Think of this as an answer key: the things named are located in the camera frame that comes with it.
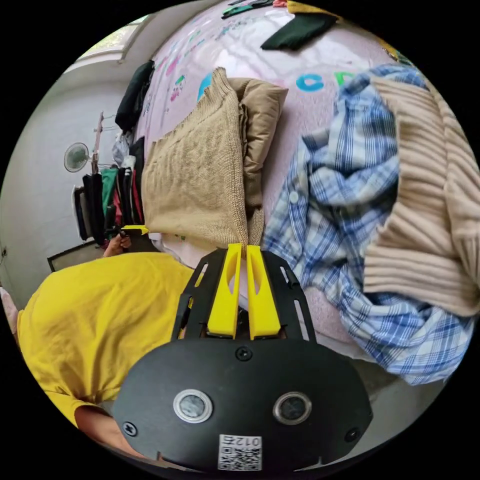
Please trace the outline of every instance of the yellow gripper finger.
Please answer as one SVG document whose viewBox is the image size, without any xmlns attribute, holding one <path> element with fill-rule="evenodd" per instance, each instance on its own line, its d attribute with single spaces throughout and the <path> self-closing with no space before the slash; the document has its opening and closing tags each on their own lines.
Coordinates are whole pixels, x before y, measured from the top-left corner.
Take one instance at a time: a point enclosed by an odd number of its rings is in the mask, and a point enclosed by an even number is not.
<svg viewBox="0 0 480 480">
<path fill-rule="evenodd" d="M 235 338 L 239 309 L 241 258 L 242 244 L 230 244 L 225 254 L 223 270 L 208 319 L 207 327 L 210 335 Z M 234 276 L 233 292 L 230 292 L 229 285 Z"/>
<path fill-rule="evenodd" d="M 250 340 L 276 336 L 280 332 L 280 320 L 259 246 L 247 246 L 246 268 Z"/>
<path fill-rule="evenodd" d="M 145 225 L 124 225 L 120 230 L 125 230 L 125 233 L 128 235 L 129 230 L 135 231 L 136 234 L 146 235 L 150 231 Z"/>
</svg>

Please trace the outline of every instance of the camera lens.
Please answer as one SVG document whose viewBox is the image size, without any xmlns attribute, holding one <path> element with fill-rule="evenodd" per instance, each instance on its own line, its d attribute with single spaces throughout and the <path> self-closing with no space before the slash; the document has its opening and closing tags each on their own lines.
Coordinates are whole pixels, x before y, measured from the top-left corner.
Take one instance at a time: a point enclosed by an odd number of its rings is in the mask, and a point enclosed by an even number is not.
<svg viewBox="0 0 480 480">
<path fill-rule="evenodd" d="M 184 422 L 199 424 L 210 418 L 213 405 L 210 398 L 199 390 L 183 390 L 173 400 L 173 410 Z"/>
<path fill-rule="evenodd" d="M 273 406 L 273 416 L 284 425 L 301 424 L 311 411 L 312 402 L 304 393 L 298 391 L 285 393 Z"/>
</svg>

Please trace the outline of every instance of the window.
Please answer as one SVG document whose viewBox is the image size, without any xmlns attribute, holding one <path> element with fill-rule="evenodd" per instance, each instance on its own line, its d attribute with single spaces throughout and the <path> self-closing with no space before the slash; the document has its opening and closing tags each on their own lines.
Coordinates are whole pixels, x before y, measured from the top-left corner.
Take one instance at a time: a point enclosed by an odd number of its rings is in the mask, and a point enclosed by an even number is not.
<svg viewBox="0 0 480 480">
<path fill-rule="evenodd" d="M 137 31 L 138 28 L 147 20 L 150 15 L 145 15 L 138 20 L 130 22 L 128 25 L 119 28 L 117 31 L 114 31 L 110 35 L 106 36 L 103 40 L 100 40 L 92 48 L 89 48 L 83 55 L 80 56 L 79 60 L 92 55 L 98 55 L 109 52 L 121 52 L 128 46 L 130 38 Z"/>
</svg>

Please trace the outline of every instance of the yellow t-shirt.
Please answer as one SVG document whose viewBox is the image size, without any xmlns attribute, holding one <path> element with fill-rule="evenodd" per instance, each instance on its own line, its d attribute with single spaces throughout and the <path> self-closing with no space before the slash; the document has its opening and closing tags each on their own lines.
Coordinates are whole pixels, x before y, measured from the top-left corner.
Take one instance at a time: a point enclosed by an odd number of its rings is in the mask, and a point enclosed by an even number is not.
<svg viewBox="0 0 480 480">
<path fill-rule="evenodd" d="M 18 313 L 31 373 L 74 424 L 114 400 L 129 369 L 170 340 L 192 270 L 166 253 L 100 258 L 49 275 Z"/>
</svg>

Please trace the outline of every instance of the person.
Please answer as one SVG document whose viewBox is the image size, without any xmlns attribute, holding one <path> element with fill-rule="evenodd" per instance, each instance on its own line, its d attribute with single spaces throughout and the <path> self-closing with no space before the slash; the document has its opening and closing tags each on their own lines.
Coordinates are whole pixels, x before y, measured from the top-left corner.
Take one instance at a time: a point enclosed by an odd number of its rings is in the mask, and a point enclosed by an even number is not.
<svg viewBox="0 0 480 480">
<path fill-rule="evenodd" d="M 193 270 L 167 253 L 122 254 L 130 246 L 118 235 L 103 258 L 51 273 L 18 312 L 16 339 L 67 419 L 94 441 L 142 458 L 99 405 L 115 400 L 141 357 L 170 341 Z"/>
</svg>

